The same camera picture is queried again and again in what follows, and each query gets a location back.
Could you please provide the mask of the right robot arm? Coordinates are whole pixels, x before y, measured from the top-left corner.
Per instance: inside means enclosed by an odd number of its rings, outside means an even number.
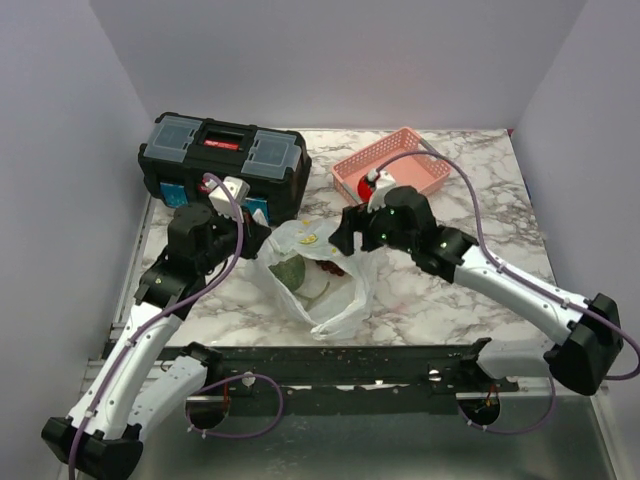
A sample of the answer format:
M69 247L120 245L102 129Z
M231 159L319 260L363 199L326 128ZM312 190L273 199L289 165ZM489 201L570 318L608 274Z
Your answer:
M588 299L529 275L463 231L437 223L428 200L410 186L386 192L381 207L346 207L330 243L350 256L361 233L362 250L383 246L405 252L424 272L474 290L530 322L541 342L483 340L476 358L460 367L460 379L480 392L507 376L552 377L590 396L605 380L623 341L616 302L599 293Z

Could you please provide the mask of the white plastic bag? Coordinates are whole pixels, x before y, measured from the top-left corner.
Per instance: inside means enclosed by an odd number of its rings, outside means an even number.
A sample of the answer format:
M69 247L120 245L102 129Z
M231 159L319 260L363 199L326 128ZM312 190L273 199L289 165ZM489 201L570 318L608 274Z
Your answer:
M379 267L378 252L357 251L343 255L329 243L337 229L336 221L320 218L312 221L290 220L275 228L262 245L257 258L245 267L248 280L275 303L286 319L305 323L318 341L342 341L354 338L373 313L373 298ZM290 292L270 272L269 266L296 255L305 260L303 285ZM327 260L345 271L343 277L322 271L316 260ZM330 287L310 310L305 310L295 294L315 295L325 284Z

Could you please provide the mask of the red fake apple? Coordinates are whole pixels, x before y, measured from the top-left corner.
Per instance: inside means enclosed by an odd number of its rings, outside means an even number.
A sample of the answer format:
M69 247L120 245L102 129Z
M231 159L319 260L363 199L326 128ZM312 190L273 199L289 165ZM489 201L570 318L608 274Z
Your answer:
M377 179L363 176L357 185L357 194L362 203L368 203L376 190Z

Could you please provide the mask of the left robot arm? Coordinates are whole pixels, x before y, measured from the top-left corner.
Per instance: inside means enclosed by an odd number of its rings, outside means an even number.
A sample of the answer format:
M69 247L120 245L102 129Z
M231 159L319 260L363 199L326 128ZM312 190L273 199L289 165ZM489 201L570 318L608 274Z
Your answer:
M211 207L175 210L167 244L140 278L123 331L78 403L51 417L41 437L71 479L127 479L146 440L195 391L214 393L222 356L198 343L180 353L153 385L145 381L193 304L218 286L240 259L253 259L271 230L262 211L242 208L238 220Z

